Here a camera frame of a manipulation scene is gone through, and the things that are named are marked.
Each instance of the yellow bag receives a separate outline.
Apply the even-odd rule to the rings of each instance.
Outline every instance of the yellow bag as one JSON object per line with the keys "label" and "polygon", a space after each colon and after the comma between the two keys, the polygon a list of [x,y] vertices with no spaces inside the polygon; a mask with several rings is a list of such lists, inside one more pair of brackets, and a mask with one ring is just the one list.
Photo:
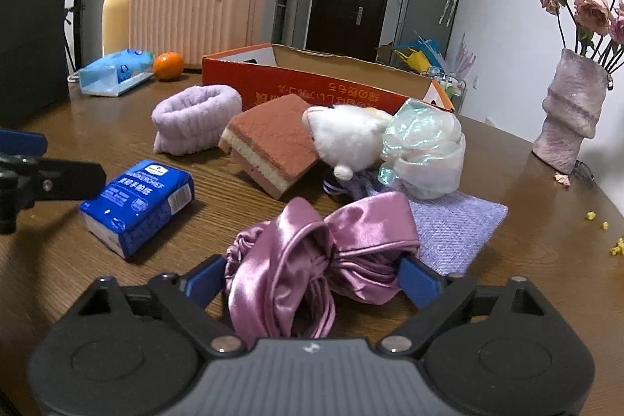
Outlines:
{"label": "yellow bag", "polygon": [[431,64],[425,54],[422,51],[414,50],[413,48],[408,48],[408,50],[412,52],[409,56],[398,50],[394,50],[394,52],[401,57],[401,60],[403,60],[403,62],[405,62],[413,71],[417,73],[425,73],[428,71]]}

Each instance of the black clamp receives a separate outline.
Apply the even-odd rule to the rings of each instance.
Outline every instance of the black clamp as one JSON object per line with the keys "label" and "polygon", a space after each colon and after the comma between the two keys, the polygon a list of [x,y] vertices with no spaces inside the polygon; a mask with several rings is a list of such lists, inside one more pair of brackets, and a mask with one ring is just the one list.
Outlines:
{"label": "black clamp", "polygon": [[419,311],[376,347],[260,338],[248,350],[204,311],[224,266],[212,256],[143,286],[96,279],[30,361],[44,414],[575,416],[594,379],[587,348],[525,278],[482,286],[405,258],[400,285]]}
{"label": "black clamp", "polygon": [[21,210],[36,201],[96,198],[106,185],[101,165],[41,156],[43,135],[0,129],[0,234],[11,234]]}

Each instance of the red cardboard box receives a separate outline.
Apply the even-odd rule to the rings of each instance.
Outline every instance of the red cardboard box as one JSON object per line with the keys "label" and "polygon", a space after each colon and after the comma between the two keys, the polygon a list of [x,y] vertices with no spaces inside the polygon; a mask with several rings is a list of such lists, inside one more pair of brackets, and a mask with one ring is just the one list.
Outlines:
{"label": "red cardboard box", "polygon": [[270,43],[204,57],[202,84],[235,88],[244,110],[279,96],[298,94],[316,106],[356,104],[392,115],[413,97],[453,112],[441,85],[426,76]]}

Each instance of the orange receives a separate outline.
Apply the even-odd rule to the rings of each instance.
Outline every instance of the orange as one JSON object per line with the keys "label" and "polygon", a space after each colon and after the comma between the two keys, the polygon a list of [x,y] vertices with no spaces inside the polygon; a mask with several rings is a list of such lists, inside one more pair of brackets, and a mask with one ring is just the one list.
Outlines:
{"label": "orange", "polygon": [[152,68],[157,80],[174,80],[184,72],[184,59],[179,53],[168,51],[154,59]]}

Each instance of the stuffed animal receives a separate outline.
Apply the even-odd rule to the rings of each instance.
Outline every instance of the stuffed animal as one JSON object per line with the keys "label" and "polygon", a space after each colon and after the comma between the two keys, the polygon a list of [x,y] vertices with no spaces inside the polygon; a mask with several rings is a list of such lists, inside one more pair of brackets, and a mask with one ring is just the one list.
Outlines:
{"label": "stuffed animal", "polygon": [[319,157],[334,168],[338,180],[371,167],[383,149],[382,135],[392,115],[373,108],[337,104],[311,106],[302,117],[312,132]]}

